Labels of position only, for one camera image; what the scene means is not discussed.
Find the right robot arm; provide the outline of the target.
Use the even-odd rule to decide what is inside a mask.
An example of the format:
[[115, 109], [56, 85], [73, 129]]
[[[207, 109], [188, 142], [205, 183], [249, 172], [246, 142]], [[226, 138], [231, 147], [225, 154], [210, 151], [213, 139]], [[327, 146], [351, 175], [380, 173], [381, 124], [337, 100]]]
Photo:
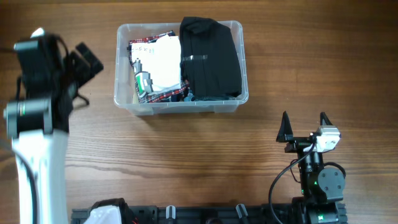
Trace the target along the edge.
[[[338, 128], [320, 113], [320, 126], [308, 137], [294, 136], [287, 112], [283, 112], [277, 142], [285, 143], [285, 152], [297, 158], [273, 180], [269, 190], [269, 208], [276, 223], [346, 223], [345, 206], [340, 204], [345, 189], [346, 171], [335, 162], [324, 162], [323, 154], [336, 148], [341, 139]], [[272, 193], [277, 181], [294, 166], [299, 169], [301, 196], [294, 197], [282, 210], [274, 208]]]

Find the plaid shirt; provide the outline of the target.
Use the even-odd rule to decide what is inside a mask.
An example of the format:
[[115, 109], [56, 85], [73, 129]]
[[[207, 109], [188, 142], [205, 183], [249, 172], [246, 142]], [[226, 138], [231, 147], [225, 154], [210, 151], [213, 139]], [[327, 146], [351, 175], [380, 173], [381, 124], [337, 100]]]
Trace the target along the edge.
[[[152, 42], [156, 42], [157, 39], [165, 36], [165, 35], [169, 35], [169, 36], [177, 36], [176, 33], [173, 30], [170, 30], [168, 32], [164, 32], [162, 34], [157, 34], [157, 35], [153, 35], [153, 36], [149, 36], [149, 37], [144, 37], [141, 39], [135, 39], [135, 40], [130, 40], [129, 41], [129, 45], [127, 47], [127, 52], [128, 52], [128, 58], [129, 58], [129, 63], [130, 66], [132, 68], [132, 72], [131, 72], [131, 76], [132, 76], [132, 86], [135, 88], [135, 91], [139, 97], [138, 94], [138, 87], [137, 87], [137, 82], [134, 78], [134, 70], [132, 67], [132, 62], [131, 62], [131, 56], [130, 56], [130, 45], [132, 43], [152, 43]], [[189, 82], [185, 81], [184, 78], [182, 78], [181, 81], [181, 88], [177, 89], [177, 90], [171, 90], [171, 91], [167, 91], [165, 93], [161, 93], [159, 95], [148, 95], [145, 97], [140, 98], [139, 97], [139, 103], [160, 103], [160, 102], [176, 102], [179, 101], [184, 94], [184, 91], [189, 87]]]

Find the blue jeans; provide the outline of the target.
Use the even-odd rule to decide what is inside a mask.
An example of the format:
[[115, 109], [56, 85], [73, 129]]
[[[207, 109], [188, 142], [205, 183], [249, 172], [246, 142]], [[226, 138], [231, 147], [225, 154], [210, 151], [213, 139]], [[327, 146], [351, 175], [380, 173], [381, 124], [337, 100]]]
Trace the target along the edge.
[[233, 96], [206, 96], [206, 97], [196, 97], [191, 91], [183, 99], [185, 102], [189, 101], [225, 101], [225, 100], [235, 100]]

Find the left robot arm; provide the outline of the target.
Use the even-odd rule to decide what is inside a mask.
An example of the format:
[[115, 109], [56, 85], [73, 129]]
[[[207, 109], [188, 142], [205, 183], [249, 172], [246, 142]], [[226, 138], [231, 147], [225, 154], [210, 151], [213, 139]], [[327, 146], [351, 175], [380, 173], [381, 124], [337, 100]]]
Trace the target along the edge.
[[57, 34], [42, 28], [11, 49], [21, 75], [16, 96], [5, 107], [2, 142], [16, 157], [21, 223], [67, 223], [65, 156], [69, 116], [75, 98], [89, 106], [79, 89], [104, 66], [83, 43], [68, 50]]

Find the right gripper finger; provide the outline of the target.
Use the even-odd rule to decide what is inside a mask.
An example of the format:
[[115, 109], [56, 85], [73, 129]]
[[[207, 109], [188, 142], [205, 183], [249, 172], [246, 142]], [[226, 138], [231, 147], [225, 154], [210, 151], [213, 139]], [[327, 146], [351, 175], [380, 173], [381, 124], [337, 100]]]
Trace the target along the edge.
[[332, 126], [333, 125], [325, 112], [320, 113], [320, 125], [321, 126]]
[[282, 114], [282, 121], [276, 137], [277, 142], [289, 142], [293, 140], [294, 134], [290, 124], [290, 119], [286, 111]]

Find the cream cloth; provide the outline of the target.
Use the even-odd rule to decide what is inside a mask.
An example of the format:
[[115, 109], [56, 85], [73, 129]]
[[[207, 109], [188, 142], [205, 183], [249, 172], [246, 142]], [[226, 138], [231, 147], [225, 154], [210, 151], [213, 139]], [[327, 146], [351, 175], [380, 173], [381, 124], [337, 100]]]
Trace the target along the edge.
[[134, 93], [132, 96], [132, 103], [133, 104], [139, 104], [139, 97], [137, 95], [137, 93]]

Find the white pixel-print shirt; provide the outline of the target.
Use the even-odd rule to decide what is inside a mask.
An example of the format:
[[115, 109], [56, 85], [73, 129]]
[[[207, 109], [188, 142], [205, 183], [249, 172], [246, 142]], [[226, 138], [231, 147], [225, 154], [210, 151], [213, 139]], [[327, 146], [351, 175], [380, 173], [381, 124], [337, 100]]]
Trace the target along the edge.
[[132, 43], [130, 56], [140, 98], [181, 88], [181, 46], [177, 36]]

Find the black garment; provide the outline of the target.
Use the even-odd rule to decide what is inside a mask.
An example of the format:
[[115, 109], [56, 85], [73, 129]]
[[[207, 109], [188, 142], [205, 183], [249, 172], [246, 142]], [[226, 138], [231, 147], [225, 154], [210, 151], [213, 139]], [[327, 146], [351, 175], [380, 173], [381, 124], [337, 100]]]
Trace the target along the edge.
[[242, 93], [231, 29], [213, 19], [184, 17], [180, 24], [182, 76], [196, 97]]

